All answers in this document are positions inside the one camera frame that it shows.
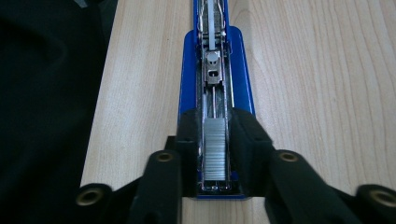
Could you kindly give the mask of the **blue stapler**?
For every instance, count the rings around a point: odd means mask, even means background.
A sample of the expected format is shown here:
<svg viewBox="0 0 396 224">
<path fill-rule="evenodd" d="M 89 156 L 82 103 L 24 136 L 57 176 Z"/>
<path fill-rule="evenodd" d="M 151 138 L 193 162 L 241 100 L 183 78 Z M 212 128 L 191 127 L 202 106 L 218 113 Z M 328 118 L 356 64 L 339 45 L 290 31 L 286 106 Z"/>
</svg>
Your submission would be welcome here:
<svg viewBox="0 0 396 224">
<path fill-rule="evenodd" d="M 228 0 L 192 0 L 193 29 L 184 38 L 178 118 L 198 110 L 196 199 L 241 199 L 244 194 L 232 160 L 232 112 L 255 112 L 241 31 L 229 24 Z M 204 123 L 225 119 L 226 179 L 205 181 Z"/>
</svg>

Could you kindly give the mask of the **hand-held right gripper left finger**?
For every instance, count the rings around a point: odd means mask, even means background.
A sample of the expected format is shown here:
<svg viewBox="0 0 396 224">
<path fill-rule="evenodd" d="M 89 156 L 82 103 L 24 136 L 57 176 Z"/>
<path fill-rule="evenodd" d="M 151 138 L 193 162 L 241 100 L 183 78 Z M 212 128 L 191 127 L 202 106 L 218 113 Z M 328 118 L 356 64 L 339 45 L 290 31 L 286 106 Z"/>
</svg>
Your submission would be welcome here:
<svg viewBox="0 0 396 224">
<path fill-rule="evenodd" d="M 198 132 L 198 110 L 182 113 L 177 135 L 148 158 L 128 224 L 181 224 L 182 197 L 197 195 Z"/>
</svg>

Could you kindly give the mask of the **silver staple strip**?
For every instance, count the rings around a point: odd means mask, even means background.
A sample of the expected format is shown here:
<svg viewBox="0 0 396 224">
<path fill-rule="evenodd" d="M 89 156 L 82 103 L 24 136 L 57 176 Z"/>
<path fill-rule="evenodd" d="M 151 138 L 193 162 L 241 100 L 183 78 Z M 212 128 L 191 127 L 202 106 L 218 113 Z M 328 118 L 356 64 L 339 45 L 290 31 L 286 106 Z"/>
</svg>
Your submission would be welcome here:
<svg viewBox="0 0 396 224">
<path fill-rule="evenodd" d="M 225 119 L 206 119 L 204 123 L 205 181 L 226 179 L 226 130 Z"/>
</svg>

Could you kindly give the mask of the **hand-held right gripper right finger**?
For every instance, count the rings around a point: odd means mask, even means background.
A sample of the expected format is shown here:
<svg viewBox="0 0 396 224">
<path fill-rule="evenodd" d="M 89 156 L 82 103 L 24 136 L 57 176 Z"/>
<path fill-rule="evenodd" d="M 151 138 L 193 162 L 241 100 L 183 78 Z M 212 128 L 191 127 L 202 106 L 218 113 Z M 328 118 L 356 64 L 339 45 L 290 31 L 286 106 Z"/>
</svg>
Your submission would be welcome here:
<svg viewBox="0 0 396 224">
<path fill-rule="evenodd" d="M 277 150 L 247 111 L 232 112 L 232 160 L 243 193 L 263 197 L 272 224 L 355 224 L 355 216 L 300 154 Z"/>
</svg>

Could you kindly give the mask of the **dark cloth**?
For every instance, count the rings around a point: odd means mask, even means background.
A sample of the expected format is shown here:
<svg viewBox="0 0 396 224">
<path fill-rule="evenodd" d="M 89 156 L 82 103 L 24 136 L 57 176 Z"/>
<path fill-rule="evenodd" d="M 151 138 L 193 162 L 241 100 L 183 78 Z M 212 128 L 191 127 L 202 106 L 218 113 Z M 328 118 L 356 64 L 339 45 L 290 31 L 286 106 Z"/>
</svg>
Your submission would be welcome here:
<svg viewBox="0 0 396 224">
<path fill-rule="evenodd" d="M 0 224 L 65 216 L 118 1 L 0 0 Z"/>
</svg>

